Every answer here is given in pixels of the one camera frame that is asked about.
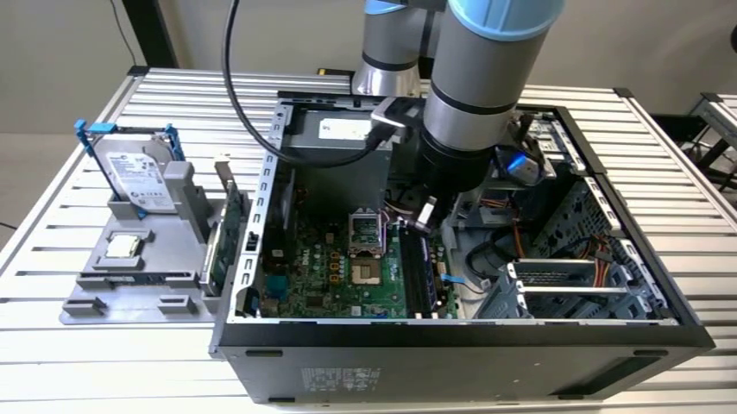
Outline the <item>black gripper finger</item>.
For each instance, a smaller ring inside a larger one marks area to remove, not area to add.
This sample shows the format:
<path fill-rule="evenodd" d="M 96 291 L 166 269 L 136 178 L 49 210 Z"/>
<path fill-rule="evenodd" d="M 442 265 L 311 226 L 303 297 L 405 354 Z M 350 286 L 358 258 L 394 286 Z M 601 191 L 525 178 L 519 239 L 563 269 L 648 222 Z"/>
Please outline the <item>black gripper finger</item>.
<path fill-rule="evenodd" d="M 433 218 L 433 214 L 437 207 L 437 198 L 429 196 L 419 212 L 414 216 L 413 228 L 419 233 L 429 235 L 433 232 L 437 220 Z"/>

